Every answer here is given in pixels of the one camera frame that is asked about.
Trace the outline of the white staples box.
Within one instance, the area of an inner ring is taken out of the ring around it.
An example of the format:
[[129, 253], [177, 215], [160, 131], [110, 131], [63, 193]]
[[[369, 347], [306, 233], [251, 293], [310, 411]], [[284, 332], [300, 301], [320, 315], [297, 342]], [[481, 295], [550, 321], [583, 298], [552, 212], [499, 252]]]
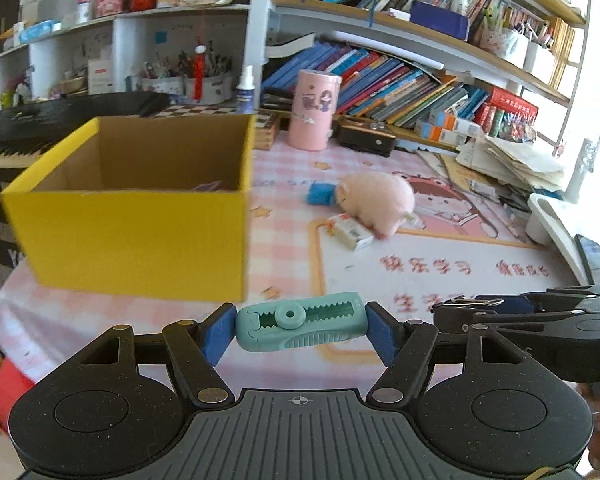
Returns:
[[330, 217], [327, 221], [327, 231], [351, 252], [370, 246], [374, 240], [374, 234], [350, 214]]

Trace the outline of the pink plush pig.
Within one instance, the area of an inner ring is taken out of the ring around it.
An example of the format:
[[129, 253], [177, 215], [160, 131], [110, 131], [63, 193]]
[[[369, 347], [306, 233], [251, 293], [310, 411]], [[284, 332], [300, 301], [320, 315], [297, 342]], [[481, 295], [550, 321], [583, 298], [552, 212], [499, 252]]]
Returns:
[[380, 171], [347, 174], [336, 185], [335, 200], [379, 238], [396, 234], [415, 209], [414, 191], [407, 180]]

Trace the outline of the blue eraser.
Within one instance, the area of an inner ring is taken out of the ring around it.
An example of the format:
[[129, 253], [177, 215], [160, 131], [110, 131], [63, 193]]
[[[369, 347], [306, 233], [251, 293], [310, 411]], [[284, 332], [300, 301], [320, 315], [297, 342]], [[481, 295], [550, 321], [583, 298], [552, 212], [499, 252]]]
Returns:
[[314, 182], [309, 187], [306, 202], [309, 205], [331, 207], [336, 204], [336, 185], [323, 182]]

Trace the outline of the black smartphone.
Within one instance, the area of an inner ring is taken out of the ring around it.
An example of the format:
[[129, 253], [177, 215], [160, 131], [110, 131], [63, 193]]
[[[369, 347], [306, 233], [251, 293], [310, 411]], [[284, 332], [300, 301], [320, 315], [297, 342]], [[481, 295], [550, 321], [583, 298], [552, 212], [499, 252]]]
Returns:
[[577, 234], [574, 237], [590, 285], [600, 285], [600, 245]]

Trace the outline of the white laptop stand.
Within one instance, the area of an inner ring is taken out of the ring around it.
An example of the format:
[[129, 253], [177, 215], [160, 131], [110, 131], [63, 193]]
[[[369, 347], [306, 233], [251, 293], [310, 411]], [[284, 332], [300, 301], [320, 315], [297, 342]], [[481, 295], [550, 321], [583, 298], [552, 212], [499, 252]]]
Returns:
[[593, 227], [589, 226], [576, 204], [556, 200], [556, 198], [539, 193], [532, 193], [528, 198], [531, 211], [531, 225], [538, 243], [550, 240], [565, 259], [573, 275], [580, 285], [587, 285], [588, 278], [581, 261], [574, 237], [581, 234], [595, 240]]

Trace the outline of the pink checkered tablecloth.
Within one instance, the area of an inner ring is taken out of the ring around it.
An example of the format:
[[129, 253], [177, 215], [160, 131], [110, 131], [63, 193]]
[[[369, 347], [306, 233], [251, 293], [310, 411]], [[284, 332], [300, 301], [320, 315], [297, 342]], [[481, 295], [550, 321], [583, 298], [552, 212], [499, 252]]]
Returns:
[[[329, 208], [311, 206], [313, 182], [363, 170], [411, 182], [418, 219], [388, 240], [352, 252], [328, 232]], [[372, 156], [332, 146], [311, 153], [277, 142], [254, 156], [250, 208], [250, 304], [354, 290], [399, 320], [429, 320], [456, 296], [519, 294], [571, 285], [558, 252], [535, 245], [501, 205], [461, 190], [426, 153]], [[157, 333], [205, 318], [208, 302], [70, 292], [42, 286], [20, 263], [0, 291], [0, 346], [23, 375], [39, 380], [116, 324]]]

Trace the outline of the yellow cardboard box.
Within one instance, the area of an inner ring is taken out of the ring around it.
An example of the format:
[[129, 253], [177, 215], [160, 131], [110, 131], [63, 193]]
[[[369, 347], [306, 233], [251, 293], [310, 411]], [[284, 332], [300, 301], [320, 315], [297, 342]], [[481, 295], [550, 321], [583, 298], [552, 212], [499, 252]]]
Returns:
[[95, 118], [1, 202], [43, 285], [243, 300], [253, 137], [250, 115]]

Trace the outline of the stack of papers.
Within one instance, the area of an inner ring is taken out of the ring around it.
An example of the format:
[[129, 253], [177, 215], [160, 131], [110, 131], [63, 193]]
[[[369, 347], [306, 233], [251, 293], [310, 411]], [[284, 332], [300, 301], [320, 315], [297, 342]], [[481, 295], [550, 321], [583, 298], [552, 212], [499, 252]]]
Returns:
[[498, 138], [477, 138], [457, 148], [456, 161], [502, 183], [527, 191], [551, 193], [566, 189], [567, 180], [560, 161], [538, 152], [532, 144]]

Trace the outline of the row of leaning books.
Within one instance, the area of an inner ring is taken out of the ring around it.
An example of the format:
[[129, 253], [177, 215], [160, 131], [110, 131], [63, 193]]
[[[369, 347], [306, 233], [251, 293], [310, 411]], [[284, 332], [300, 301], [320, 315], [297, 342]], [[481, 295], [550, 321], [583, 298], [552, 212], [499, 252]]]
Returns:
[[460, 78], [369, 48], [317, 40], [275, 64], [265, 77], [261, 106], [290, 110], [302, 70], [340, 78], [336, 115], [371, 119], [415, 130], [442, 114], [472, 122], [492, 138], [517, 143], [536, 139], [538, 108], [500, 87]]

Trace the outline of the white blue spray bottle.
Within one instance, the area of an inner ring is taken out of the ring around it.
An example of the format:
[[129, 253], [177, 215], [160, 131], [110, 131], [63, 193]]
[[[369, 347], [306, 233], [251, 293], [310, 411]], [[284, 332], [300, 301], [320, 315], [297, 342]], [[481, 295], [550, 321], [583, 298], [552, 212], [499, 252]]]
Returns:
[[236, 113], [250, 115], [253, 113], [254, 105], [254, 78], [253, 67], [247, 65], [242, 70], [239, 84], [236, 87]]

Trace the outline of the pink cylindrical humidifier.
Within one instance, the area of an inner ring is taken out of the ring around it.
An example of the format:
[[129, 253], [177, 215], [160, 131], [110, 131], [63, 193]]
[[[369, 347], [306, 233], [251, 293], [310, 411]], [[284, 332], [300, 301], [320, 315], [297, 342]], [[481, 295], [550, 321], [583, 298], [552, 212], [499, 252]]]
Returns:
[[300, 70], [288, 129], [288, 143], [298, 150], [318, 152], [332, 135], [341, 77], [319, 70]]

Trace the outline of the black yamaha keyboard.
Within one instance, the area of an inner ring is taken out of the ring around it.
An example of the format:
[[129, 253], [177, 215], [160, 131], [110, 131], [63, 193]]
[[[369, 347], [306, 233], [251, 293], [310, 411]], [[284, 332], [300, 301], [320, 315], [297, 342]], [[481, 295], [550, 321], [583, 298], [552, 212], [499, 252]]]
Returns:
[[73, 96], [0, 111], [0, 182], [9, 182], [55, 144], [95, 117], [150, 115], [164, 110], [165, 93], [133, 91]]

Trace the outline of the white shelf unit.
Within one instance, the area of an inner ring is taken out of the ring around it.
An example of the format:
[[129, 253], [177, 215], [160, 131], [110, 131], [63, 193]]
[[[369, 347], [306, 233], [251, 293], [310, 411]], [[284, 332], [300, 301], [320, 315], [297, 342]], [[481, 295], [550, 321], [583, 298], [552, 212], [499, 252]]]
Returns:
[[25, 76], [32, 96], [47, 99], [72, 70], [91, 61], [108, 61], [109, 89], [122, 92], [126, 78], [138, 76], [148, 63], [176, 64], [200, 44], [232, 59], [239, 74], [244, 57], [248, 6], [152, 9], [123, 13], [67, 27], [0, 53], [0, 96]]

